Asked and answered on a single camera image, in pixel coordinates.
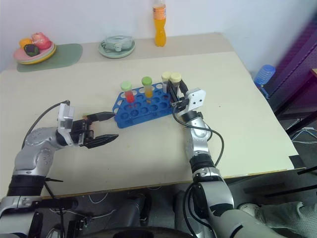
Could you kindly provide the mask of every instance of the person's foot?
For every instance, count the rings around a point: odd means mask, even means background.
[[[260,207],[254,203],[244,203],[239,205],[238,209],[256,218],[257,214],[259,213]]]

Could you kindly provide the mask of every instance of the orange liquid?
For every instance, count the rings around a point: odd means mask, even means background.
[[[155,10],[164,10],[165,7],[155,7]],[[156,35],[154,42],[157,46],[165,46],[166,44],[166,34],[164,30],[166,22],[166,17],[164,19],[155,19],[154,17],[154,26],[156,29]]]

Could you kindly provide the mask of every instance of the beige tabletop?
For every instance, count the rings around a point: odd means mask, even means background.
[[[207,92],[200,111],[205,122],[224,138],[218,168],[225,178],[293,169],[289,156],[297,155],[296,149],[228,41],[220,34],[170,41],[165,48],[152,46],[150,40],[136,41],[135,52],[119,60],[87,52],[98,45],[87,44],[80,62],[70,67],[28,73],[11,68],[2,72],[1,197],[7,191],[26,131],[46,108],[69,99],[75,107],[75,119],[84,113],[111,111],[122,81],[141,87],[143,76],[151,76],[157,83],[164,71],[180,72],[189,89],[200,87]],[[38,127],[56,126],[56,118],[54,109]],[[96,135],[118,133],[119,137],[93,149],[68,147],[57,151],[49,177],[64,182],[50,183],[55,194],[191,180],[184,127],[171,115],[125,129],[119,129],[110,119],[95,123],[93,129]],[[214,161],[220,148],[215,135],[209,141]]]

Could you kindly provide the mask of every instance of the orange juice bottle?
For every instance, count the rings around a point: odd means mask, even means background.
[[[154,42],[157,46],[165,46],[166,34],[164,26],[166,22],[166,5],[164,0],[155,0],[153,5],[153,18],[156,29]]]

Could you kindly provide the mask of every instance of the blue test tube rack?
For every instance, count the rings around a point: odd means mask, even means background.
[[[152,90],[153,97],[147,99],[143,87],[132,89],[133,103],[127,102],[124,92],[118,95],[112,111],[116,113],[114,120],[119,128],[126,128],[172,114],[170,95],[163,92],[162,84],[153,84]]]

